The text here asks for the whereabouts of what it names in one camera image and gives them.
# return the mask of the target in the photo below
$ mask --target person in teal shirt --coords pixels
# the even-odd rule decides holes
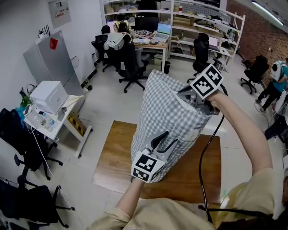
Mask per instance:
[[[275,99],[279,99],[280,96],[281,96],[282,91],[285,89],[285,87],[287,85],[287,79],[288,79],[287,63],[288,63],[288,58],[286,58],[285,61],[283,61],[281,63],[281,65],[284,65],[283,66],[283,77],[279,81],[273,80],[272,82],[270,82],[268,87],[266,89],[264,89],[263,92],[256,99],[255,102],[258,103],[258,104],[261,104],[261,100],[264,97],[267,97],[269,95],[269,97],[267,98],[265,104],[260,109],[261,112],[265,112],[266,109],[268,108],[268,106],[271,105],[271,103]]]

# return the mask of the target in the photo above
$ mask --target refrigerator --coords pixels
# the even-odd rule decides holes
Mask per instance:
[[[84,95],[61,31],[36,40],[23,55],[37,84],[44,80],[60,81],[67,94]],[[80,110],[84,100],[85,97],[78,101],[73,109],[75,112]]]

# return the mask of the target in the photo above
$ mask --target red brick wall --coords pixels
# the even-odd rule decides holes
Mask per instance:
[[[232,13],[237,12],[240,16],[246,15],[239,44],[239,52],[245,59],[253,60],[256,56],[262,54],[268,58],[268,64],[271,66],[277,60],[288,58],[287,33],[235,0],[228,0],[227,11]],[[266,71],[262,81],[265,86],[268,85],[270,81],[270,69]]]

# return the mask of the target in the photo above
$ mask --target white printer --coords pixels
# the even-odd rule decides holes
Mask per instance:
[[[42,81],[31,93],[33,104],[42,111],[56,114],[68,98],[60,81]]]

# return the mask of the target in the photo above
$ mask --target black and white marker cube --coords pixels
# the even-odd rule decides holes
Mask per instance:
[[[205,99],[215,92],[223,81],[221,73],[210,64],[202,73],[190,84],[197,94]]]
[[[144,149],[138,151],[132,163],[131,175],[150,183],[163,169],[165,162],[149,155],[150,152]]]

